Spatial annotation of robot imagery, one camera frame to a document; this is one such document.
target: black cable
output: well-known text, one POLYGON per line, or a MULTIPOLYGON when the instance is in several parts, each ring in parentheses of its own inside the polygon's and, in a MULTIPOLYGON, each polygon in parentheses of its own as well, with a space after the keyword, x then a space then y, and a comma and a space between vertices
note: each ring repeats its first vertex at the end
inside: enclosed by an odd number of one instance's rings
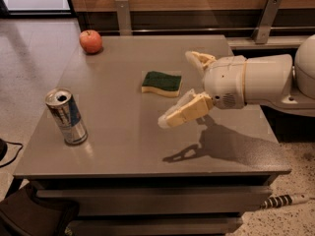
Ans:
POLYGON ((7 161, 6 163, 1 164, 1 165, 0 165, 0 168, 3 168, 3 167, 5 167, 5 166, 8 166, 8 165, 11 164, 12 162, 14 162, 14 161, 17 159, 17 157, 18 157, 20 151, 21 151, 22 148, 23 148, 23 144, 21 144, 21 143, 14 143, 14 142, 8 142, 8 141, 4 141, 4 142, 6 142, 6 143, 9 144, 9 145, 20 146, 20 147, 19 147, 18 151, 16 152, 15 156, 14 156, 11 160, 7 161))

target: table surface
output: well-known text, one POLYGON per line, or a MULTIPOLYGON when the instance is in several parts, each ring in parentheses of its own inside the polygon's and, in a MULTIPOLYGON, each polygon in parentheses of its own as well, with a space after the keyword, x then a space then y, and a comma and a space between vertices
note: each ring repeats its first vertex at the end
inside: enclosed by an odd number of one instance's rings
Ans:
POLYGON ((46 109, 15 177, 214 176, 290 171, 260 106, 214 108, 205 118, 161 129, 158 117, 178 97, 141 93, 149 71, 180 74, 181 95, 189 89, 203 91, 202 78, 184 54, 195 50, 217 58, 232 55, 224 36, 107 36, 103 47, 97 55, 86 55, 78 46, 58 84, 75 96, 88 139, 81 145, 67 146, 46 109))

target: gray table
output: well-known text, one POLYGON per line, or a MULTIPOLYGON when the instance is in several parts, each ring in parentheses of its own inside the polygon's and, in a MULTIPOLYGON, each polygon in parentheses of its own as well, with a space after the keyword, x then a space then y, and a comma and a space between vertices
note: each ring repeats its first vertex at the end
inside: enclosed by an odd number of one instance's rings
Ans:
POLYGON ((76 235, 92 229, 94 235, 235 230, 241 214, 259 208, 269 185, 290 171, 260 107, 213 109, 164 130, 158 117, 178 98, 141 93, 149 71, 181 74, 181 94, 203 91, 184 53, 232 55, 225 38, 114 36, 104 37, 103 46, 97 55, 79 46, 58 85, 75 96, 88 139, 67 146, 46 110, 15 178, 31 180, 42 198, 78 201, 80 216, 103 218, 74 222, 76 235))

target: floor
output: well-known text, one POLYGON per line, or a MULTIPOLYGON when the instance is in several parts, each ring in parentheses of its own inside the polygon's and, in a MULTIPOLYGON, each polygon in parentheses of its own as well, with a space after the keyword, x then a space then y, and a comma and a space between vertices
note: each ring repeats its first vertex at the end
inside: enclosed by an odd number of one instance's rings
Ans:
MULTIPOLYGON (((53 89, 78 46, 75 19, 0 20, 0 137, 26 145, 42 114, 45 94, 53 89)), ((315 197, 315 141, 281 143, 292 167, 272 185, 274 195, 305 193, 315 197)), ((9 146, 2 164, 18 147, 9 146)), ((0 168, 0 200, 23 156, 0 168)), ((229 236, 315 235, 315 201, 243 215, 244 224, 229 236)))

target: table drawer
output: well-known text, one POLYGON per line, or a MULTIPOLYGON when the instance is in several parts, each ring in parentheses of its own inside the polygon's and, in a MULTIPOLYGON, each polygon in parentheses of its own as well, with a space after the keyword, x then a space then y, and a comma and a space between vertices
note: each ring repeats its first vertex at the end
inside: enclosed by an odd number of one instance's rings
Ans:
POLYGON ((40 198, 77 201, 80 215, 187 214, 256 210, 268 186, 38 190, 40 198))
POLYGON ((238 217, 167 217, 77 220, 70 224, 76 236, 103 235, 211 235, 234 232, 238 217))

